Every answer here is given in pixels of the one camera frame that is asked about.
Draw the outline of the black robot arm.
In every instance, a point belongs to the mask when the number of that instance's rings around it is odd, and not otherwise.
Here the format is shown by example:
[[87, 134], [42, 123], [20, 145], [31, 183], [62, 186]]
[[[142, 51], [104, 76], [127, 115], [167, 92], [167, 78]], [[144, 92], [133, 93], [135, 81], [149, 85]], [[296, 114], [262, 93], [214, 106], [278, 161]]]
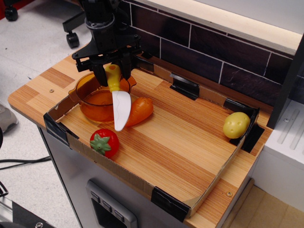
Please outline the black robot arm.
[[91, 32], [91, 41], [72, 54], [79, 72], [90, 70], [101, 86], [107, 86], [104, 65], [117, 64], [125, 79], [133, 69], [133, 57], [142, 52], [141, 37], [125, 34], [129, 27], [127, 13], [119, 8], [118, 0], [82, 0], [85, 25]]

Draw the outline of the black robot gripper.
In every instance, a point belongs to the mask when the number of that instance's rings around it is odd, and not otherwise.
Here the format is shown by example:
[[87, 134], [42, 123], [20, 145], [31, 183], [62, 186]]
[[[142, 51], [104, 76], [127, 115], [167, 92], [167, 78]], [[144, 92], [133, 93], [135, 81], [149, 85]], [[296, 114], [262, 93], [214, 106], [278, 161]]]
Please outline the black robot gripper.
[[125, 80], [131, 76], [133, 57], [141, 53], [140, 35], [121, 34], [114, 27], [115, 22], [97, 23], [86, 21], [92, 39], [82, 49], [72, 55], [79, 72], [93, 71], [101, 86], [107, 86], [103, 65], [117, 63]]

